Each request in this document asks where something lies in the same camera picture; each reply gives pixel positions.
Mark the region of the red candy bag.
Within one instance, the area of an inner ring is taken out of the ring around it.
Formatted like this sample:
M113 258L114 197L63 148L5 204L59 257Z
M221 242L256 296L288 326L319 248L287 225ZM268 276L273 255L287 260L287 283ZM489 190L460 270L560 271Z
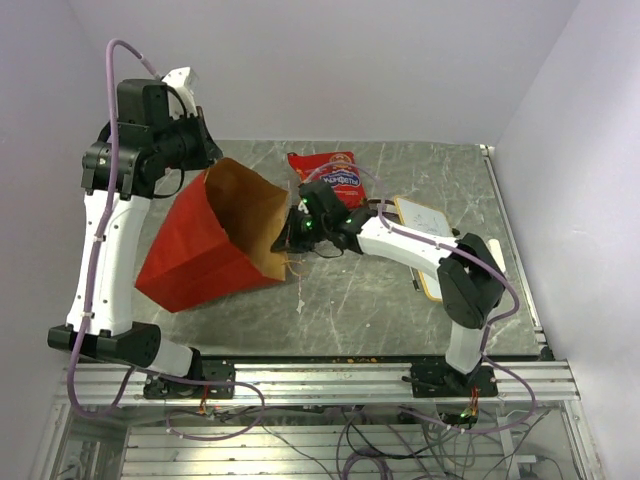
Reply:
M349 209L366 204L366 191L351 151L312 155L290 152L287 154L287 161L302 182L312 177L313 181L323 180L328 183Z

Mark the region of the red paper bag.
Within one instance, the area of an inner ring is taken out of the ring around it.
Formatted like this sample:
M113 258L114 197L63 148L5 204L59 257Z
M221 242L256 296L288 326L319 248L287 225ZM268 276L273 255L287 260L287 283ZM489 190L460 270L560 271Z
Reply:
M286 190L231 158L219 160L175 198L136 289L177 313L301 275L300 261L271 250L288 211Z

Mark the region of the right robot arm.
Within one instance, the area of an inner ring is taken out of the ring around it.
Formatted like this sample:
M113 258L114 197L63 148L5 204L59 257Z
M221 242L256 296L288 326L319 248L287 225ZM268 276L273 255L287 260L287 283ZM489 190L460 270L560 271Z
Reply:
M271 251L301 254L324 241L341 252L392 260L435 279L452 321L442 387L459 396L475 385L488 319L506 290L506 280L479 236L428 235L387 219L382 206L348 208L324 181L303 183L299 202L290 207Z

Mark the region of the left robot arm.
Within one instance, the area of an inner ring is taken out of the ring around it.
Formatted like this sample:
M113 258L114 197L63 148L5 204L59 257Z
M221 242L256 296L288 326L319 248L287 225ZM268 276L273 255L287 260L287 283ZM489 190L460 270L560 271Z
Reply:
M194 100L189 69L160 80L124 80L116 95L119 152L112 213L101 227L112 157L112 130L104 127L82 158L86 231L75 298L65 323L49 330L47 344L72 351L79 343L81 354L91 359L168 374L178 395L192 397L204 383L197 353L163 338L158 325L133 319L135 259L166 170L204 170L222 152Z

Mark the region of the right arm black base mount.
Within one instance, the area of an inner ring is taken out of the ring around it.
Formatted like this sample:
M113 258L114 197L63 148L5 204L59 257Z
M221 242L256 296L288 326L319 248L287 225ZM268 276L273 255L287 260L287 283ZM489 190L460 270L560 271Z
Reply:
M412 388L414 398L492 398L498 395L494 369L478 364L469 374L458 372L441 358L412 364L401 380Z

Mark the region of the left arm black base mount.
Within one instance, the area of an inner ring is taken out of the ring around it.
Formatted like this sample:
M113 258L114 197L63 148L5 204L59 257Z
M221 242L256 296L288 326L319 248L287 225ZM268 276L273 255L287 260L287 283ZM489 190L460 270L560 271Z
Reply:
M235 366L228 360L198 357L184 377L149 374L143 387L146 400L231 399Z

